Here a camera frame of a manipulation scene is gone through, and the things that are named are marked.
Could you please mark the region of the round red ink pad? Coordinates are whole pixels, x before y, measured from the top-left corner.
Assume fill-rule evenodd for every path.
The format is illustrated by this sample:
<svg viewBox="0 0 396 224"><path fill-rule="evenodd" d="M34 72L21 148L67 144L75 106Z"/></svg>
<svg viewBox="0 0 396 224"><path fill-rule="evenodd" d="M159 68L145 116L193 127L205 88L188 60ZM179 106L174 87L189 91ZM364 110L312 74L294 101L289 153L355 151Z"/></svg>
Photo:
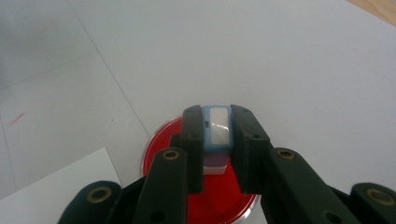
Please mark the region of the round red ink pad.
<svg viewBox="0 0 396 224"><path fill-rule="evenodd" d="M141 162L141 175L147 175L155 154L168 147L171 135L180 133L182 117L165 122L147 143ZM189 224L241 224L251 214L260 197L242 194L231 164L223 175L206 175L205 192L188 200Z"/></svg>

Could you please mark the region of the wooden table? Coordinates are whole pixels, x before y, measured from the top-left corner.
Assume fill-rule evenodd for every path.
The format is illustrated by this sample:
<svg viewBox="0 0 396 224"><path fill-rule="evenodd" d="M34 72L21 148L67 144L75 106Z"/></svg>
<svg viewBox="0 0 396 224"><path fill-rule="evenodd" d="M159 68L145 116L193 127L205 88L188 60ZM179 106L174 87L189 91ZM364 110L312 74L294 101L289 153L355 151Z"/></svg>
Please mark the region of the wooden table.
<svg viewBox="0 0 396 224"><path fill-rule="evenodd" d="M347 0L379 19L396 27L396 0Z"/></svg>

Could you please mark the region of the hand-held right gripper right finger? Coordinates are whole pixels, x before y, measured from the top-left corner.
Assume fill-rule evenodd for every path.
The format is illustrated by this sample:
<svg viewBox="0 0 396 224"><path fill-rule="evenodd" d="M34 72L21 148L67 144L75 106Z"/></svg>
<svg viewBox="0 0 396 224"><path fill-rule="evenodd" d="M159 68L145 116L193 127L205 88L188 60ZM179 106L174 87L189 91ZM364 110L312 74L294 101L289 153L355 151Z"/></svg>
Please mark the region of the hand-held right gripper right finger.
<svg viewBox="0 0 396 224"><path fill-rule="evenodd" d="M240 105L231 105L234 149L231 158L237 183L243 194L263 194L264 153L273 146L254 114Z"/></svg>

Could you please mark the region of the white paper sheet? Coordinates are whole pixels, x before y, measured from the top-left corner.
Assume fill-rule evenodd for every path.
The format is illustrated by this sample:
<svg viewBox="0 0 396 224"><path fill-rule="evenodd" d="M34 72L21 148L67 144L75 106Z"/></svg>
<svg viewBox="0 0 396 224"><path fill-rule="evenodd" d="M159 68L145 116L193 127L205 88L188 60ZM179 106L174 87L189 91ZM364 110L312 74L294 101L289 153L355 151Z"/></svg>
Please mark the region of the white paper sheet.
<svg viewBox="0 0 396 224"><path fill-rule="evenodd" d="M105 147L0 200L0 224L57 224L78 192L100 180L120 183Z"/></svg>

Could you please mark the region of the white table cover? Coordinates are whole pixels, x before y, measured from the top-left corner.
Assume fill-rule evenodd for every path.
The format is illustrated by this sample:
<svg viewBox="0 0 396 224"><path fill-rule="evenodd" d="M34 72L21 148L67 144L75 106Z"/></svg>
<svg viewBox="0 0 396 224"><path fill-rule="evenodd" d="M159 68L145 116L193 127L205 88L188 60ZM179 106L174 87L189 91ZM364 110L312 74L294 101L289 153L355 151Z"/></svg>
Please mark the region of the white table cover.
<svg viewBox="0 0 396 224"><path fill-rule="evenodd" d="M0 0L0 200L103 147L129 185L192 105L396 190L396 27L346 1Z"/></svg>

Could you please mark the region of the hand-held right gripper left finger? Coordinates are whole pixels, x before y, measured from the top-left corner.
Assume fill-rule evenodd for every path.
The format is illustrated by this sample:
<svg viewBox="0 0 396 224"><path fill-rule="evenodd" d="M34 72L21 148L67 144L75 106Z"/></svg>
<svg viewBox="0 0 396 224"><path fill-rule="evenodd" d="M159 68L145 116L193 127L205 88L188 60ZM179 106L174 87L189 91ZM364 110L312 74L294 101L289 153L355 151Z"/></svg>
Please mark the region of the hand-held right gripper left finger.
<svg viewBox="0 0 396 224"><path fill-rule="evenodd" d="M204 192L204 131L202 108L191 106L183 111L181 131L171 135L171 147L187 153L188 193Z"/></svg>

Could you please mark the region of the blue and white stamp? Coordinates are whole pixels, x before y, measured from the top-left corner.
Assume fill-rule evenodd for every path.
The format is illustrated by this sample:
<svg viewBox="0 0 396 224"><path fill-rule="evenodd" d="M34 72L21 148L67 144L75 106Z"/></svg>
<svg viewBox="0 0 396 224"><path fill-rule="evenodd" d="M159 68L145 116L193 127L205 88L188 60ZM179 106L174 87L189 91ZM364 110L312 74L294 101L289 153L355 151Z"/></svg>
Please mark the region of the blue and white stamp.
<svg viewBox="0 0 396 224"><path fill-rule="evenodd" d="M223 175L233 151L232 110L227 105L202 107L204 174Z"/></svg>

